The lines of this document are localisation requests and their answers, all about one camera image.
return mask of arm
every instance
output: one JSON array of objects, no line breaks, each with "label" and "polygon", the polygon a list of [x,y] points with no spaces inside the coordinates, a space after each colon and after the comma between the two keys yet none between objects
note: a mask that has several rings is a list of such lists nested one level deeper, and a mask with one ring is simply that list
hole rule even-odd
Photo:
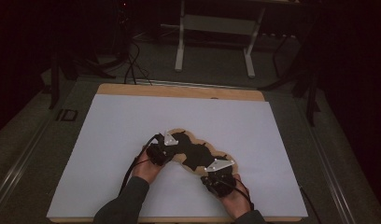
[{"label": "arm", "polygon": [[144,152],[138,159],[121,195],[104,205],[94,216],[94,224],[137,223],[142,203],[147,197],[149,185],[155,180],[162,166],[153,164]]},{"label": "arm", "polygon": [[[237,179],[236,187],[245,194],[248,194],[245,186],[240,184],[240,175],[234,175],[233,177]],[[258,210],[251,211],[248,200],[236,190],[234,190],[228,196],[219,198],[219,200],[222,202],[226,212],[229,214],[229,216],[231,216],[231,218],[234,219],[236,224],[266,223]]]}]

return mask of hand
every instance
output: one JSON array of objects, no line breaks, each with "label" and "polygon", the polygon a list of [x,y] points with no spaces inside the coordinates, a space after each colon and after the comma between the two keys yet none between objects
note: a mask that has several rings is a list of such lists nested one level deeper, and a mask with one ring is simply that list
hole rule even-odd
[{"label": "hand", "polygon": [[[233,177],[241,181],[240,175],[233,175]],[[237,180],[236,187],[248,195],[247,189]],[[232,191],[232,193],[225,197],[219,198],[219,200],[225,207],[226,212],[234,220],[242,216],[244,213],[251,211],[248,200],[236,190]]]},{"label": "hand", "polygon": [[133,176],[141,177],[148,181],[149,184],[152,184],[152,182],[155,180],[156,176],[159,174],[161,169],[164,166],[155,165],[153,164],[147,155],[147,152],[144,151],[141,156],[138,158],[137,163],[133,169]]}]

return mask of metal stand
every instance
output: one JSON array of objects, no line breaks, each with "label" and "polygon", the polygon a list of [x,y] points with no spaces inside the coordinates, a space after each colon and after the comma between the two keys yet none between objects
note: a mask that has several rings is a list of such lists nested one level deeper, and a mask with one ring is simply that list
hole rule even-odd
[{"label": "metal stand", "polygon": [[185,0],[181,1],[181,12],[179,19],[179,43],[176,51],[176,66],[177,72],[182,71],[184,60],[184,32],[188,30],[199,30],[207,32],[218,32],[236,35],[250,35],[251,40],[247,48],[244,49],[244,57],[246,61],[247,74],[249,77],[255,77],[254,67],[252,65],[251,51],[254,47],[255,40],[258,36],[258,31],[261,27],[261,21],[265,12],[265,7],[261,9],[257,21],[236,20],[218,17],[207,17],[198,15],[185,14]]}]

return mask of white paper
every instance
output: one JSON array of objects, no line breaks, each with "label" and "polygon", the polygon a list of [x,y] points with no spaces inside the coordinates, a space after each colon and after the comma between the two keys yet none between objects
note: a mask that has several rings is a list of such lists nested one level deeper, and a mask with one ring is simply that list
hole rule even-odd
[{"label": "white paper", "polygon": [[[265,217],[307,217],[269,103],[95,95],[48,217],[94,217],[155,133],[182,128],[231,154]],[[171,161],[150,186],[141,217],[226,217],[200,176]]]}]

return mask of puzzle piece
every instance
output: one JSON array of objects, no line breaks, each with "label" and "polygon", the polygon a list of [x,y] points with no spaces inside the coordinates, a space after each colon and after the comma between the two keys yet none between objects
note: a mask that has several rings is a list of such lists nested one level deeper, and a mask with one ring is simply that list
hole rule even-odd
[{"label": "puzzle piece", "polygon": [[[195,175],[208,176],[206,168],[216,160],[234,161],[231,155],[215,150],[211,144],[197,139],[191,132],[174,129],[169,133],[178,141],[173,161],[179,162],[187,171]],[[214,173],[215,175],[235,175],[237,171],[238,166],[235,162]]]}]

